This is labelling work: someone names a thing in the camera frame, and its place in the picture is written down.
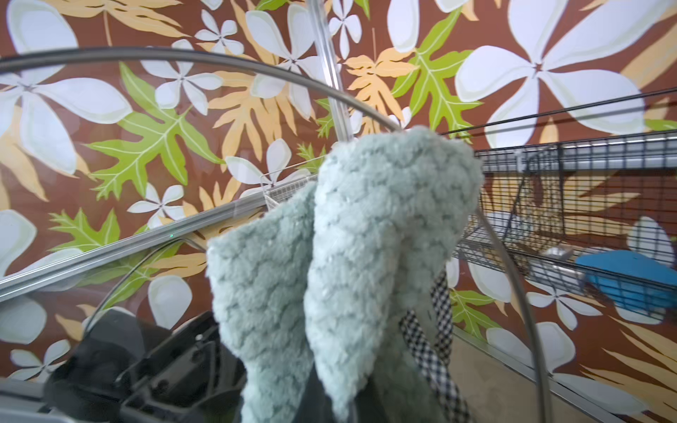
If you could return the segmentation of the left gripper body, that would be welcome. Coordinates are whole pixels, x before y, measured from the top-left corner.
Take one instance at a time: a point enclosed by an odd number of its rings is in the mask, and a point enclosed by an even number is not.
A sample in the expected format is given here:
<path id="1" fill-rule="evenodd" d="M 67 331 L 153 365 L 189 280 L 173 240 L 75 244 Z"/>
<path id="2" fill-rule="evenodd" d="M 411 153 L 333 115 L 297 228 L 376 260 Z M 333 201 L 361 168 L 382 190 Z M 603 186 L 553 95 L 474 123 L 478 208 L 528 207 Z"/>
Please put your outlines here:
<path id="1" fill-rule="evenodd" d="M 207 311 L 177 331 L 102 314 L 49 377 L 48 405 L 89 422 L 239 422 L 243 363 Z"/>

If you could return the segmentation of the green microfibre cloth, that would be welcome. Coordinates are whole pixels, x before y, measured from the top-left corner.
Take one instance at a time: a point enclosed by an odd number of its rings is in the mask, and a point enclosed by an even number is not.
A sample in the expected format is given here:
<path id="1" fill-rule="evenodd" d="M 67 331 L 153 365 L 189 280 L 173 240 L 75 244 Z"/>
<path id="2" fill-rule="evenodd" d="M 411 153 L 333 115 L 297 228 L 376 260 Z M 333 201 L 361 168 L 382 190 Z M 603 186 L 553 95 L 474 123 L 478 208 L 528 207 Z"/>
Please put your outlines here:
<path id="1" fill-rule="evenodd" d="M 469 422 L 448 373 L 445 267 L 484 183 L 474 150 L 424 127 L 340 142 L 317 179 L 211 239 L 220 339 L 244 422 Z"/>

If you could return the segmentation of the glass pot lid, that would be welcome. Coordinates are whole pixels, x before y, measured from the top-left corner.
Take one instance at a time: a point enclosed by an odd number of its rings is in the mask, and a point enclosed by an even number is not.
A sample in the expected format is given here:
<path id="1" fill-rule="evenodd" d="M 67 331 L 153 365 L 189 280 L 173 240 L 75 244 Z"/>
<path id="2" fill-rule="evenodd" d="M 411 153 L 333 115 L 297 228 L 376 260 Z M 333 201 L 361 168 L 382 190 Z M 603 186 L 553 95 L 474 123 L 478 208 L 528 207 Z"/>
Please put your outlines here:
<path id="1" fill-rule="evenodd" d="M 139 63 L 69 63 L 3 76 L 19 100 L 1 134 L 1 377 L 42 382 L 79 343 L 74 321 L 96 304 L 145 310 L 147 286 L 166 271 L 196 285 L 192 298 L 164 308 L 177 326 L 206 305 L 199 246 L 229 228 L 200 227 L 187 243 L 153 252 L 114 243 L 165 224 L 232 204 L 243 194 L 272 193 L 317 171 L 335 141 L 331 105 L 309 91 L 310 117 L 287 92 L 250 94 L 255 73 L 207 63 L 173 65 L 180 86 L 215 74 L 201 114 L 187 97 L 172 109 L 157 104 L 160 76 Z M 24 146 L 23 99 L 46 106 L 72 141 L 73 173 L 40 162 Z M 114 294 L 104 301 L 105 288 Z"/>

